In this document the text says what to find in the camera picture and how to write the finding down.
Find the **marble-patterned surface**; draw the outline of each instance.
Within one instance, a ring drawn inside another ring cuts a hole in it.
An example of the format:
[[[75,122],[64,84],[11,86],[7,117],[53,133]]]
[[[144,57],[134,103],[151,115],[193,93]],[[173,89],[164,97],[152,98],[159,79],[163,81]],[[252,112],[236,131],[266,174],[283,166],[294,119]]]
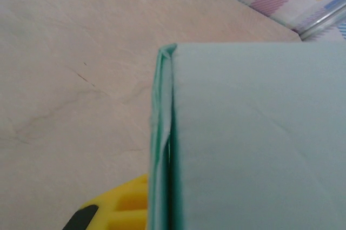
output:
[[[235,0],[0,0],[0,229],[62,229],[147,171],[161,45],[291,40]]]

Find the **yellow plastic object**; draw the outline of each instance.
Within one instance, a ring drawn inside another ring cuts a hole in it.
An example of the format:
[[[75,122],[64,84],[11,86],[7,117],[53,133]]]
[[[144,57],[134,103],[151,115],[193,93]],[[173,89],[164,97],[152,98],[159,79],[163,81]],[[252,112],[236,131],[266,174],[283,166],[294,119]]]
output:
[[[85,203],[97,205],[86,230],[145,230],[148,208],[148,176],[145,174]]]

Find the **beige table surface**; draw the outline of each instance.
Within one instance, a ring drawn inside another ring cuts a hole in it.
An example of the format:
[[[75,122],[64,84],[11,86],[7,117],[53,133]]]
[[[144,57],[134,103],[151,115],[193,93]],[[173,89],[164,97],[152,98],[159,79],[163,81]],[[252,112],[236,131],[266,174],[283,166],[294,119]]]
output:
[[[236,0],[0,0],[0,229],[62,229],[147,171],[161,45],[292,40]]]

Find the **yellow object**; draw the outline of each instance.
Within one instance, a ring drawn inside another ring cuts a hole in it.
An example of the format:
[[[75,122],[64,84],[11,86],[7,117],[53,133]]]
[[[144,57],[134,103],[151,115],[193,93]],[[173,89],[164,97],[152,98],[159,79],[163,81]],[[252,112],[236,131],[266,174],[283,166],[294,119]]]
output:
[[[85,203],[98,206],[86,230],[145,230],[148,176],[145,174]]]

